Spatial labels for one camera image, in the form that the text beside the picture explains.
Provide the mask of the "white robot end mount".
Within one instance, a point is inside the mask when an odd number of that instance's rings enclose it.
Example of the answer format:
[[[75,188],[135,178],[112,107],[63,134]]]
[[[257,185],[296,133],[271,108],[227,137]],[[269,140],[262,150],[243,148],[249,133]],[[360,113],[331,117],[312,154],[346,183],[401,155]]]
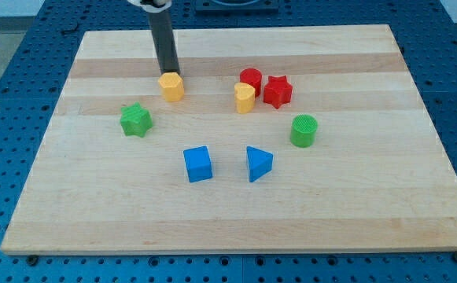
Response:
[[[171,7],[171,0],[127,0],[147,13],[161,13]]]

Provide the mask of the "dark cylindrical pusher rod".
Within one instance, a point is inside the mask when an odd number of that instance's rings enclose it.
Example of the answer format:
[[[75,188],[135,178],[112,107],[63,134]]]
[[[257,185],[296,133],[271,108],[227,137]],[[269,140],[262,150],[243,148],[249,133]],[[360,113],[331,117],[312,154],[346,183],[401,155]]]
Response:
[[[180,74],[179,59],[169,11],[166,9],[159,13],[148,13],[148,21],[160,72],[176,72]]]

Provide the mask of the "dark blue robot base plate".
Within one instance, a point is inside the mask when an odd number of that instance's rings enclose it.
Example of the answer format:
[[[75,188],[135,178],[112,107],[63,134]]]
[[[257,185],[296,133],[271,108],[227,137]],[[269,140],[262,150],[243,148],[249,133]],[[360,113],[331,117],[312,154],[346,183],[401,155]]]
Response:
[[[278,11],[279,0],[196,0],[195,12],[214,13],[253,13]]]

